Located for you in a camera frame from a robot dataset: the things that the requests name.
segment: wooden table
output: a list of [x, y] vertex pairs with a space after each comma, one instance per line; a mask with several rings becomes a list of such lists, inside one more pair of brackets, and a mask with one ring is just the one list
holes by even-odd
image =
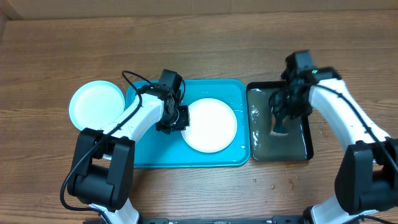
[[[285, 57], [302, 49], [312, 50], [318, 66], [334, 66], [368, 115], [398, 137], [397, 11], [8, 22], [0, 43], [0, 222], [98, 218], [59, 201], [79, 133], [68, 104], [83, 84], [109, 80], [125, 91], [121, 70], [156, 79], [168, 68], [185, 79], [238, 78], [247, 85], [278, 80]], [[309, 162], [135, 170], [130, 198], [144, 217], [301, 214], [334, 193], [343, 158], [317, 111], [310, 125]], [[398, 222], [397, 209], [377, 216]]]

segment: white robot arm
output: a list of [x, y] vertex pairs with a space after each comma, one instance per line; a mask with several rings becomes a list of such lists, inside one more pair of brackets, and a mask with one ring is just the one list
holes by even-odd
[[[100, 214], [108, 223], [136, 224], [139, 220], [129, 193], [135, 145], [144, 133], [154, 124], [156, 130], [166, 134], [189, 126], [188, 106], [179, 105], [183, 98], [181, 83], [184, 82], [179, 74], [164, 70], [158, 83], [137, 90], [134, 102], [119, 118], [100, 130], [81, 131], [71, 168], [75, 172], [71, 171], [72, 176], [66, 179], [68, 193], [94, 211], [102, 211]], [[84, 159], [100, 141], [103, 144], [90, 159]], [[109, 159], [111, 164], [109, 168], [101, 167], [92, 164], [92, 158]]]
[[[384, 142], [387, 137], [390, 137], [385, 131], [374, 124], [355, 102], [343, 80], [330, 78], [319, 81], [318, 85], [331, 88], [343, 94], [344, 97], [355, 106], [356, 110], [360, 113], [361, 117], [372, 129], [380, 142]], [[357, 141], [374, 143], [374, 139], [366, 132], [366, 129], [354, 114], [353, 110], [338, 95], [320, 87], [312, 86], [310, 89], [309, 102], [311, 106], [322, 114], [330, 128], [336, 134], [343, 147], [344, 153], [349, 145], [356, 144]], [[341, 208], [336, 195], [333, 195], [325, 202], [314, 206], [311, 209], [311, 216], [313, 224], [339, 224], [347, 222], [358, 215], [369, 215], [375, 212], [377, 212], [377, 210], [367, 210], [357, 215], [350, 215]]]
[[[301, 223], [341, 224], [398, 206], [398, 141], [379, 128], [333, 68], [317, 68], [308, 51], [286, 58], [286, 88], [269, 99], [272, 112], [296, 118], [316, 108], [337, 135], [345, 156], [335, 195], [309, 207]], [[384, 166], [373, 171], [373, 162]]]

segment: black tray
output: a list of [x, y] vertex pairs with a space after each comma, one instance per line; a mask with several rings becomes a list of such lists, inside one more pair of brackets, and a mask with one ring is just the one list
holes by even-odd
[[[299, 120], [290, 121], [293, 131], [292, 134], [289, 133], [289, 137], [276, 137], [269, 135], [271, 112], [266, 112], [268, 110], [269, 95], [274, 91], [271, 89], [277, 90], [278, 88], [283, 87], [285, 87], [285, 82], [279, 81], [253, 82], [246, 88], [251, 152], [253, 158], [259, 162], [307, 161], [313, 157], [312, 139], [307, 117], [301, 117]], [[264, 121], [259, 120], [260, 122], [257, 123], [252, 120], [251, 113], [256, 112], [256, 106], [259, 107], [257, 111], [264, 111], [262, 114], [259, 113], [257, 115], [264, 116]]]

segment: water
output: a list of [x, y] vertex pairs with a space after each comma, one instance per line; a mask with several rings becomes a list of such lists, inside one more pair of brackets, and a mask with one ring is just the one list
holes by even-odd
[[329, 134], [327, 133], [327, 129], [329, 129], [328, 127], [328, 123], [326, 122], [326, 120], [324, 119], [322, 121], [322, 125], [319, 128], [319, 131], [321, 132], [321, 134], [323, 135], [323, 137], [328, 138]]
[[272, 136], [270, 95], [277, 88], [248, 91], [248, 112], [253, 157], [258, 161], [300, 161], [307, 158], [301, 119], [288, 119], [287, 136]]
[[287, 184], [289, 185], [290, 189], [294, 189], [294, 181], [292, 179], [287, 180]]

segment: white plate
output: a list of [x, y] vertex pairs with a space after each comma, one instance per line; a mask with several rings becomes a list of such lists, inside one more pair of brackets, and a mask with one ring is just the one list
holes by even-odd
[[206, 98], [189, 105], [190, 125], [182, 137], [200, 152], [218, 152], [229, 146], [238, 128], [232, 109], [221, 100]]
[[100, 129], [124, 111], [124, 96], [113, 83], [93, 81], [80, 87], [69, 104], [69, 117], [79, 130]]

